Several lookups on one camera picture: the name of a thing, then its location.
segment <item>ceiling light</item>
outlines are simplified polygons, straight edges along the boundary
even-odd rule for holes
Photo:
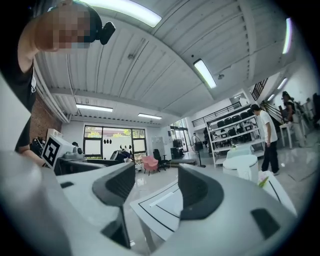
[[[286,19],[286,32],[285,32],[285,41],[282,54],[287,54],[290,50],[292,39],[292,21],[291,18]]]
[[[278,90],[280,90],[281,89],[281,87],[282,86],[284,86],[285,85],[285,83],[288,81],[288,78],[285,78],[285,79],[283,79],[282,80],[282,82],[280,83],[280,85],[279,85],[279,87],[277,88]]]
[[[131,16],[152,28],[162,19],[148,8],[130,0],[82,0],[82,2]]]
[[[156,116],[156,115],[150,115],[150,114],[138,114],[138,117],[142,117],[142,118],[152,118],[152,119],[161,119],[161,116]]]
[[[269,98],[268,98],[268,102],[271,101],[274,98],[274,94],[272,94]]]
[[[98,111],[106,111],[112,112],[114,109],[111,107],[104,107],[104,106],[92,106],[86,104],[75,104],[78,109],[85,109],[85,110],[98,110]]]
[[[210,74],[210,71],[208,70],[205,63],[202,61],[202,59],[198,59],[195,63],[193,63],[195,68],[200,72],[201,76],[204,78],[204,80],[208,83],[210,88],[217,87],[216,82],[212,75]]]

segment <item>white table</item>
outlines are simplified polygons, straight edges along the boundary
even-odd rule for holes
[[[296,216],[297,212],[293,203],[274,175],[270,171],[260,171],[259,175],[269,176],[263,189]],[[139,218],[150,251],[154,252],[156,245],[150,230],[166,241],[179,227],[183,197],[178,181],[176,180],[148,196],[131,202],[130,206]]]
[[[289,139],[289,148],[292,149],[292,139],[291,139],[291,133],[290,133],[290,128],[292,126],[292,123],[285,123],[283,125],[280,125],[280,132],[281,132],[281,139],[282,139],[282,145],[285,147],[285,138],[284,138],[284,132],[282,129],[286,129],[286,132],[288,134],[288,139]]]

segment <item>railing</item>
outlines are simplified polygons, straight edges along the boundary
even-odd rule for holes
[[[268,78],[266,78],[266,79],[264,79],[254,85],[254,88],[253,88],[253,91],[251,92],[251,95],[255,101],[261,95],[263,89],[265,88],[267,81],[268,81]]]
[[[272,116],[278,123],[281,125],[284,124],[284,118],[279,109],[265,102],[261,103],[261,108],[264,109],[270,116]]]
[[[232,104],[230,106],[224,107],[224,108],[222,108],[222,109],[220,109],[220,110],[218,110],[216,112],[213,112],[211,114],[208,114],[208,115],[206,115],[204,117],[201,117],[199,119],[196,119],[196,120],[192,121],[193,127],[202,125],[207,121],[210,121],[210,120],[215,119],[217,117],[223,116],[226,113],[232,112],[235,109],[240,108],[240,107],[241,107],[241,103],[240,103],[240,101],[238,101],[238,102],[236,102],[236,103],[234,103],[234,104]]]

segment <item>glossy floor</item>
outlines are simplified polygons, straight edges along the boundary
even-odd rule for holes
[[[318,133],[310,134],[307,138],[308,147],[305,148],[294,147],[289,149],[283,147],[278,150],[280,173],[276,178],[291,198],[299,216],[303,214],[314,183],[318,178],[316,172],[319,161],[318,137]],[[198,155],[190,152],[186,154],[185,158],[198,159]],[[208,172],[222,172],[221,165],[214,168],[213,159],[208,152],[201,154],[201,162],[206,165]],[[259,167],[261,167],[262,162],[263,157],[258,160]],[[130,202],[161,189],[177,178],[177,168],[168,168],[166,171],[161,169],[160,172],[151,173],[150,176],[147,172],[145,174],[143,172],[136,173],[134,187],[124,205],[125,221],[131,240],[131,248],[134,252],[141,255],[150,254],[139,219],[131,209]],[[152,236],[157,246],[163,243],[155,234],[152,234]]]

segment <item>ceiling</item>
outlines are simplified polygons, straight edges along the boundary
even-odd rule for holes
[[[295,47],[282,55],[286,17],[265,0],[134,0],[162,17],[155,27],[97,8],[102,23],[116,31],[77,53],[39,53],[36,72],[58,107],[71,120],[92,117],[173,123],[229,98],[295,60]],[[210,89],[194,68],[202,59],[217,84]],[[76,103],[114,108],[83,110]]]

